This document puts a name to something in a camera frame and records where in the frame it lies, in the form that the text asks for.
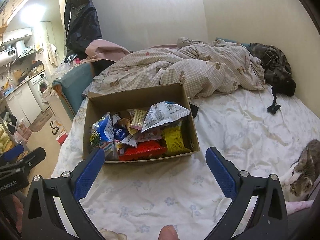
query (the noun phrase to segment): blue snack bag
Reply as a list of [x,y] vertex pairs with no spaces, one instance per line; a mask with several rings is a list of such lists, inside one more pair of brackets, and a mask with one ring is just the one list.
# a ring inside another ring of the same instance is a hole
[[112,151],[113,139],[115,137],[112,126],[112,118],[107,112],[99,121],[92,125],[90,145],[103,149],[106,161],[117,160]]
[[117,125],[113,127],[113,132],[115,134],[115,139],[119,141],[122,141],[129,135],[129,131],[126,128]]

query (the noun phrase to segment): washing machine door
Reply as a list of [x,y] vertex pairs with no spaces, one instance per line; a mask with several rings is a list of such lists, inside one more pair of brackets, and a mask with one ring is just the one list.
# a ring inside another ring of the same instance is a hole
[[38,92],[42,96],[43,92],[47,89],[48,82],[47,80],[43,79],[38,84]]

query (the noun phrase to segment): washing machine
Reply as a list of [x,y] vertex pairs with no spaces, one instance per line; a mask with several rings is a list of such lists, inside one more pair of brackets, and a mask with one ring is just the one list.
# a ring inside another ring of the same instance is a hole
[[28,80],[28,85],[31,89],[33,96],[35,97],[41,111],[44,112],[48,109],[48,105],[42,102],[42,93],[47,89],[49,82],[45,72],[42,72],[35,77]]

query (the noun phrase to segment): cardboard box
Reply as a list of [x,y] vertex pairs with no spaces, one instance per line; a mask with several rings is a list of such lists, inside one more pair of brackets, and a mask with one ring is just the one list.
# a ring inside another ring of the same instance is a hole
[[[97,122],[105,113],[111,114],[127,109],[149,108],[150,106],[162,102],[171,101],[190,110],[188,97],[184,90],[183,84],[169,84],[155,87],[147,87],[135,90],[127,90],[109,95],[100,95],[90,92],[88,95],[88,106],[84,122],[84,139],[83,139],[83,159],[90,154],[90,134],[91,125]],[[165,158],[137,160],[137,161],[108,161],[105,163],[141,163],[172,159],[182,156],[192,155],[200,150],[198,137],[196,134],[195,124],[191,115],[186,117],[186,129],[189,145],[186,145],[191,152],[170,156]]]

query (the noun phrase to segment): range hood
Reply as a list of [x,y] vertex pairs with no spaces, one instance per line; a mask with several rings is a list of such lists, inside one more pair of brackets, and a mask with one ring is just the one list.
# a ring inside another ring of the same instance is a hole
[[25,58],[27,58],[27,56],[36,52],[34,49],[25,51],[24,40],[17,41],[14,46],[17,51],[17,60],[20,60],[20,61],[24,60]]

